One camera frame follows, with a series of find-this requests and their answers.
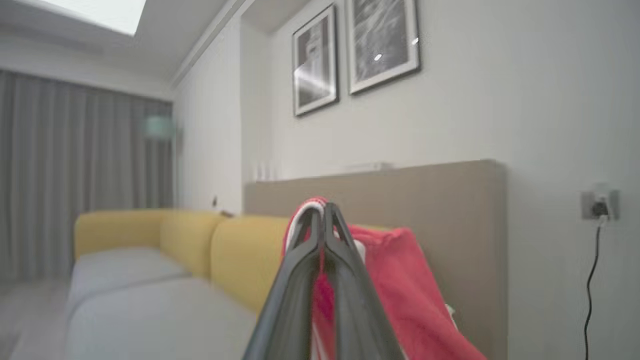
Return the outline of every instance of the picture frame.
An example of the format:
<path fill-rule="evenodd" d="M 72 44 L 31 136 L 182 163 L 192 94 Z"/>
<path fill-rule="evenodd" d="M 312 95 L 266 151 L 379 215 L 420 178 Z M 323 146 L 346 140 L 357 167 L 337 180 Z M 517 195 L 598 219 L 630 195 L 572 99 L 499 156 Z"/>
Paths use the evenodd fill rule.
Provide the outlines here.
<path fill-rule="evenodd" d="M 292 36 L 293 107 L 297 117 L 339 101 L 335 5 Z"/>
<path fill-rule="evenodd" d="M 420 70 L 415 0 L 345 0 L 349 93 Z"/>

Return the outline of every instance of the gray seat cushion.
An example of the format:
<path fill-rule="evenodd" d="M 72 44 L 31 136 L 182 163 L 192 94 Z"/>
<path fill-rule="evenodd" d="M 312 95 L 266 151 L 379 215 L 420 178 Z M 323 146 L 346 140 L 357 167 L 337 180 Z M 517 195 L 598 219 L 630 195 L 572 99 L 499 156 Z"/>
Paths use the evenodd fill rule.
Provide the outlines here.
<path fill-rule="evenodd" d="M 189 272 L 151 247 L 130 247 L 81 256 L 74 267 L 67 314 L 86 299 L 150 282 L 189 276 Z"/>
<path fill-rule="evenodd" d="M 67 360 L 236 360 L 255 314 L 196 278 L 114 291 L 82 303 Z"/>

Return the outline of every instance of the green lampshade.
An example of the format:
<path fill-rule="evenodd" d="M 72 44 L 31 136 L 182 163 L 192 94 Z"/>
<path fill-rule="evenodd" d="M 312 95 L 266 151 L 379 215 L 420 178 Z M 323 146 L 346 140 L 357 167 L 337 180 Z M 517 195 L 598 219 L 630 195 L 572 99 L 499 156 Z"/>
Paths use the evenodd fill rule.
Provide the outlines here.
<path fill-rule="evenodd" d="M 145 121 L 145 136 L 155 140 L 173 140 L 176 127 L 173 119 L 158 115 L 150 116 Z"/>

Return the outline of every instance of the red cloth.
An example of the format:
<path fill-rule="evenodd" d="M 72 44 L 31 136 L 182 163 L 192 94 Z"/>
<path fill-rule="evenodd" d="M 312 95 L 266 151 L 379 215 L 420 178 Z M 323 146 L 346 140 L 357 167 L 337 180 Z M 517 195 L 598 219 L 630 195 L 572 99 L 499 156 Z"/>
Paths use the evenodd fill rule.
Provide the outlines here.
<path fill-rule="evenodd" d="M 309 202 L 326 204 L 323 198 L 309 199 L 296 213 Z M 486 359 L 451 322 L 435 278 L 411 230 L 373 231 L 349 225 L 349 231 L 354 240 L 364 245 L 367 271 L 408 359 Z M 317 354 L 312 359 L 335 359 L 333 301 L 333 289 L 327 276 L 321 274 L 314 288 L 312 316 L 314 341 L 321 343 L 324 351 L 316 344 Z"/>

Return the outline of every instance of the curtain fold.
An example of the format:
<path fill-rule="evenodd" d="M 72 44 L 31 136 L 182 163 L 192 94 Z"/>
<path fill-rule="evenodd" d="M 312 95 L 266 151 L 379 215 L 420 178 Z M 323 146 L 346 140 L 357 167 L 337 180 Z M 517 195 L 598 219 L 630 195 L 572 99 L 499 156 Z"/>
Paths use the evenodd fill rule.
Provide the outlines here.
<path fill-rule="evenodd" d="M 168 102 L 0 70 L 0 272 L 64 277 L 73 225 L 100 209 L 172 205 L 170 142 L 143 122 Z"/>

